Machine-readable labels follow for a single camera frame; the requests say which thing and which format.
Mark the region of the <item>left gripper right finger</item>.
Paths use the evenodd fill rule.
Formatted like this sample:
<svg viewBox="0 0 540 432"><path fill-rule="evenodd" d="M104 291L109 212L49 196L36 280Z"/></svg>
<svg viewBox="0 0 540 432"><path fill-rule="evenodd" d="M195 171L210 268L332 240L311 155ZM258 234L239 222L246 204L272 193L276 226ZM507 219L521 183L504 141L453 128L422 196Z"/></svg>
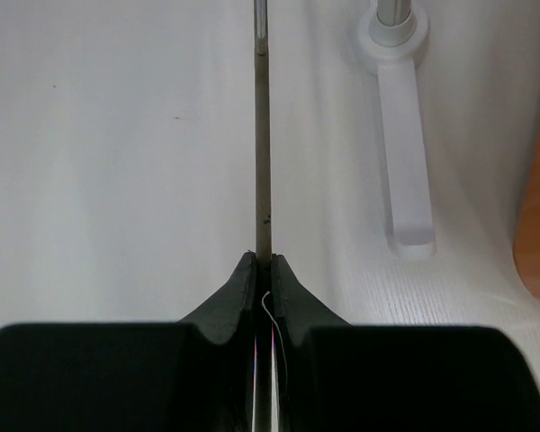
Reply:
<svg viewBox="0 0 540 432"><path fill-rule="evenodd" d="M272 262L282 431L540 431L540 391L495 328L352 325Z"/></svg>

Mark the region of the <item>grey hanger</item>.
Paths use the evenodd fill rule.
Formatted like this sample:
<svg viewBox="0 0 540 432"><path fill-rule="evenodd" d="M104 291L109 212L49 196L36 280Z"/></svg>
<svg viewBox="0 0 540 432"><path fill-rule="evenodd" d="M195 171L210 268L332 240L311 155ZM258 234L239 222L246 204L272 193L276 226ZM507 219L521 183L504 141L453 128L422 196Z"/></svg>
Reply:
<svg viewBox="0 0 540 432"><path fill-rule="evenodd" d="M272 323L263 297L270 292L272 260L270 90L267 2L254 2L256 162L256 381L254 430L272 429Z"/></svg>

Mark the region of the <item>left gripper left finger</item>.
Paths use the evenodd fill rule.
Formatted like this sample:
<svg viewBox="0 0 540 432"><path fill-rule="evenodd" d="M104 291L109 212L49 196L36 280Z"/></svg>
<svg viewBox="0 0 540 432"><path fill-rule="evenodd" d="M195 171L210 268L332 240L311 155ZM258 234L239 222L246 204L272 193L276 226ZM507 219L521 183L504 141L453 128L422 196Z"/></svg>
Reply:
<svg viewBox="0 0 540 432"><path fill-rule="evenodd" d="M0 328L0 431L249 431L257 261L179 321Z"/></svg>

